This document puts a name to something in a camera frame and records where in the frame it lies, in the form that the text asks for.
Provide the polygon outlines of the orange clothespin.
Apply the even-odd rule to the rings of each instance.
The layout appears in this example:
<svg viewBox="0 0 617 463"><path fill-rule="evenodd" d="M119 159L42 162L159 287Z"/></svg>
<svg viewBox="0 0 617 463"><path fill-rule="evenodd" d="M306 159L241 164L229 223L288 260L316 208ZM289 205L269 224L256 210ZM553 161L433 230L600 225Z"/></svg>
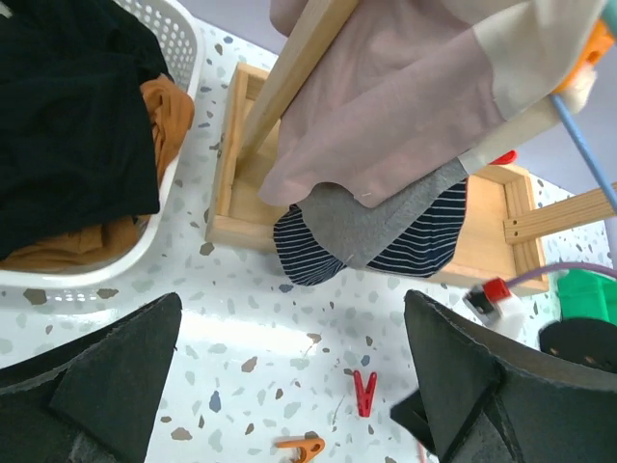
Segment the orange clothespin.
<svg viewBox="0 0 617 463"><path fill-rule="evenodd" d="M322 438L303 438L295 440L279 440L274 446L277 449L288 449L292 452L292 463L309 463L314 460L326 447Z"/></svg>

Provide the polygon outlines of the black underwear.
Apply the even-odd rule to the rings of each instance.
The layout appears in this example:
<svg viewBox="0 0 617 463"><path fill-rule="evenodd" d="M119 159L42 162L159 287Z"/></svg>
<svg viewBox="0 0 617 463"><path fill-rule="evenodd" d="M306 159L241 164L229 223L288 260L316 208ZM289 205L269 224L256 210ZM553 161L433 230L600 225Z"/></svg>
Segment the black underwear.
<svg viewBox="0 0 617 463"><path fill-rule="evenodd" d="M425 449L435 453L435 443L428 423L420 390L415 390L390 408L390 418L405 428Z"/></svg>
<svg viewBox="0 0 617 463"><path fill-rule="evenodd" d="M141 85L156 36L113 1L11 1L1 20L1 253L159 209Z"/></svg>

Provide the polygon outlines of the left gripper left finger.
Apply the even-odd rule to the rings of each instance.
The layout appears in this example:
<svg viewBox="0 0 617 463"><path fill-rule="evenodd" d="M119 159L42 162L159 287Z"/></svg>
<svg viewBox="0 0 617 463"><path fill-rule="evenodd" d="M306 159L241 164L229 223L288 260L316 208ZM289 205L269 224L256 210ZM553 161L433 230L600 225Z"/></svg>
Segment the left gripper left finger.
<svg viewBox="0 0 617 463"><path fill-rule="evenodd" d="M182 318L172 292L1 370L4 462L142 462Z"/></svg>

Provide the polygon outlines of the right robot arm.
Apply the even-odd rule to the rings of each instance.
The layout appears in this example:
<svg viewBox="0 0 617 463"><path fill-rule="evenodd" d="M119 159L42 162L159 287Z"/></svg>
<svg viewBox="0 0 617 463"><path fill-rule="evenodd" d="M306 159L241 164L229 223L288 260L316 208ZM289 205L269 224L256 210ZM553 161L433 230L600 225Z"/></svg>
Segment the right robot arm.
<svg viewBox="0 0 617 463"><path fill-rule="evenodd" d="M617 327L584 317L555 321L538 335L539 348L553 357L606 372L616 372Z"/></svg>

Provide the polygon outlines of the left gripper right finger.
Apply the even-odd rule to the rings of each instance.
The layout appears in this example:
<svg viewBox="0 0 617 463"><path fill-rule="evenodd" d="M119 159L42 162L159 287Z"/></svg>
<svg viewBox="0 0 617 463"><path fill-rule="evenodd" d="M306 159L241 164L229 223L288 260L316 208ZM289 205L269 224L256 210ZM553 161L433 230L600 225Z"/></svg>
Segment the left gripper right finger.
<svg viewBox="0 0 617 463"><path fill-rule="evenodd" d="M442 462L612 462L616 372L570 363L405 295L418 387Z"/></svg>

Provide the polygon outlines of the brown underwear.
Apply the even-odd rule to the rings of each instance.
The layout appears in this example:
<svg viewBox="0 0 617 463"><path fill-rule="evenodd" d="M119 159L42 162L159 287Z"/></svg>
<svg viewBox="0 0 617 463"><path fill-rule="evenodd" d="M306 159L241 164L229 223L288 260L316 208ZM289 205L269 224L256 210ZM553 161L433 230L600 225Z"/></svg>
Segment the brown underwear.
<svg viewBox="0 0 617 463"><path fill-rule="evenodd" d="M122 217L80 231L45 238L1 260L2 270L60 271L117 258L136 245L149 217Z"/></svg>

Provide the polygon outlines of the red clothespin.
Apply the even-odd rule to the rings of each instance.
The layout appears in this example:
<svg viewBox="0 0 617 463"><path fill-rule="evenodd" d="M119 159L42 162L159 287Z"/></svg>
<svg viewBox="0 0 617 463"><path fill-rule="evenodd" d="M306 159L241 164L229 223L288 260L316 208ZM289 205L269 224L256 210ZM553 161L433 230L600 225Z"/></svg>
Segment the red clothespin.
<svg viewBox="0 0 617 463"><path fill-rule="evenodd" d="M359 370L354 370L353 380L359 416L362 418L369 418L377 388L378 375L376 372L371 372L368 376L367 383L364 384L361 372Z"/></svg>

